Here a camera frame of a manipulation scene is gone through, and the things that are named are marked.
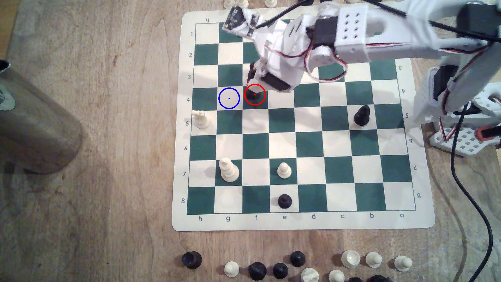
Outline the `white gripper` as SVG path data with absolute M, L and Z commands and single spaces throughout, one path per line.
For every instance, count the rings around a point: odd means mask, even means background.
M 313 16 L 299 16 L 259 29 L 254 37 L 260 57 L 254 63 L 254 84 L 277 92 L 291 92 L 298 86 L 306 71 L 304 57 L 311 42 L 306 29 L 313 25 Z

